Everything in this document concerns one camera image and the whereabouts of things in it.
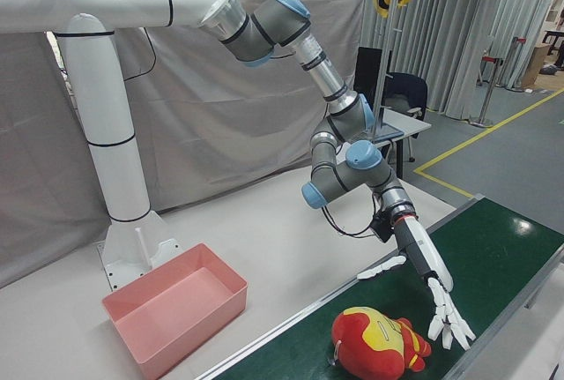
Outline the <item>robot hand black white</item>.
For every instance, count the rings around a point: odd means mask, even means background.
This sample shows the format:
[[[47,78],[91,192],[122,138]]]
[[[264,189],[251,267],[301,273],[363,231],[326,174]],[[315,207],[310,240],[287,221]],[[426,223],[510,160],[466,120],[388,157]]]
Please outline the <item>robot hand black white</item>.
[[[432,340],[442,337],[442,346],[446,349],[451,348],[453,341],[464,350],[470,349],[470,342],[476,336],[452,301],[449,293],[454,286],[453,279],[427,231],[416,216],[405,215],[394,223],[393,232],[399,254],[359,273],[357,279],[372,279],[410,261],[433,295],[435,313],[427,336]]]

